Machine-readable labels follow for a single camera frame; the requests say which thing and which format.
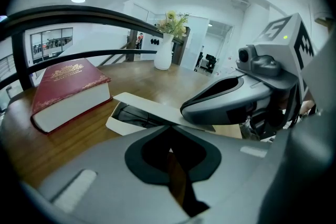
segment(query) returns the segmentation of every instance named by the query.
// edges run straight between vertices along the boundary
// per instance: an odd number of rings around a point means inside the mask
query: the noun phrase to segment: red book
[[[109,81],[85,58],[48,67],[35,93],[32,122],[41,131],[51,132],[110,100]]]

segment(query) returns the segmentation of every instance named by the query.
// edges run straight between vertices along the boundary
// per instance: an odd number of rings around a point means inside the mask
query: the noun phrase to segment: desk
[[[202,58],[201,62],[199,63],[199,67],[203,67],[205,69],[208,69],[208,67],[206,66],[208,63],[209,63],[208,60]]]
[[[101,66],[112,80],[111,95],[130,92],[149,100],[179,108],[209,77],[172,65],[168,71],[154,68],[153,61],[136,61]],[[33,187],[50,173],[91,146],[120,135],[105,126],[118,104],[112,100],[52,133],[38,132],[30,122],[36,89],[28,89],[11,100],[4,116],[0,140],[19,177]],[[221,126],[222,134],[240,137],[237,125]]]

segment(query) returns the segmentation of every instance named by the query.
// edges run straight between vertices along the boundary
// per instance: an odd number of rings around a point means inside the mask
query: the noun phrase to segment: black chair
[[[216,58],[211,58],[209,62],[206,64],[206,67],[208,68],[208,71],[212,73],[214,71],[215,63],[216,63]]]

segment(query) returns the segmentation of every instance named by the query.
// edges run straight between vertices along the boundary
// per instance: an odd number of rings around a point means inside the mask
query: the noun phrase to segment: black handrail
[[[13,58],[16,68],[16,74],[0,82],[0,89],[19,79],[23,90],[27,90],[34,86],[30,74],[63,61],[103,55],[156,53],[156,51],[151,50],[142,51],[131,49],[87,51],[79,54],[52,58],[29,67],[25,55],[25,31],[41,26],[64,23],[104,24],[163,37],[163,34],[158,32],[156,26],[109,9],[77,5],[56,5],[23,10],[8,16],[8,18],[0,22],[0,41],[9,36],[12,37]],[[182,40],[176,38],[173,39],[173,42],[175,43],[175,46],[176,44],[184,44]]]
[[[77,5],[55,5],[31,8],[14,13],[0,22],[0,41],[14,34],[46,25],[92,23],[133,29],[163,37],[156,26],[113,10]],[[173,42],[181,45],[180,39]]]
[[[112,55],[112,54],[113,55],[118,55],[118,54],[127,55],[127,54],[155,54],[155,53],[156,53],[155,50],[131,50],[131,49],[85,51],[85,52],[80,52],[78,54],[59,56],[56,58],[52,58],[52,59],[37,63],[31,67],[28,67],[27,73],[32,74],[36,71],[45,69],[57,63],[65,62],[69,60],[75,60],[79,58],[89,58],[89,57]],[[19,79],[19,76],[17,73],[15,73],[9,76],[8,78],[0,81],[0,90],[18,79]]]

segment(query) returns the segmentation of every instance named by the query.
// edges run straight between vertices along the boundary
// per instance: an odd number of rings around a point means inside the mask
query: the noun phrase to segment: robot
[[[55,223],[278,220],[303,182],[323,174],[335,156],[336,138],[324,127],[335,129],[331,114],[282,130],[298,116],[308,91],[301,70],[313,58],[299,14],[276,20],[239,49],[233,74],[206,85],[181,106],[185,119],[197,124],[250,119],[261,137],[277,132],[273,143],[184,126],[153,127],[90,148],[48,176],[38,190],[24,184],[26,193]],[[283,114],[278,103],[284,98]],[[165,164],[170,149],[186,173],[182,206],[169,192]]]

